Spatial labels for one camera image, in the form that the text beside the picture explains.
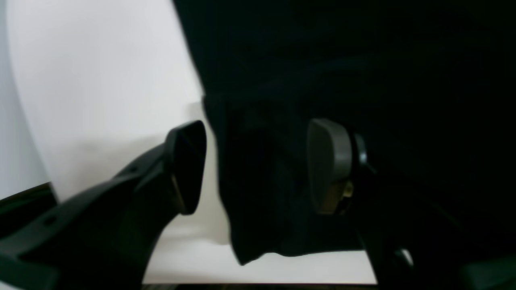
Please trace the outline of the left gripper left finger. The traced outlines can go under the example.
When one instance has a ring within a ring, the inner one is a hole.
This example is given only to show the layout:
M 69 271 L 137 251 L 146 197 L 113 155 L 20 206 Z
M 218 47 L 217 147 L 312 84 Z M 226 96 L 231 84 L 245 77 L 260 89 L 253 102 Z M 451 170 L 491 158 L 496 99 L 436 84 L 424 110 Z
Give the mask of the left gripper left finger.
M 1 281 L 23 290 L 138 290 L 163 229 L 195 213 L 207 150 L 195 120 L 115 177 L 1 239 Z

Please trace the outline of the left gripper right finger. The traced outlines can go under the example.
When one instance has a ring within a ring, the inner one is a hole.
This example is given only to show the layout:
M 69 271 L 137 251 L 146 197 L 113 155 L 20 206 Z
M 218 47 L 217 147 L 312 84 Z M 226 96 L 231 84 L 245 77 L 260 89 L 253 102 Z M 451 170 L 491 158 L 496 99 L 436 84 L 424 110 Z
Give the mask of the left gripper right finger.
M 326 118 L 307 129 L 315 212 L 345 216 L 380 290 L 514 290 L 515 233 L 496 219 L 501 198 L 471 205 L 374 167 L 363 137 Z

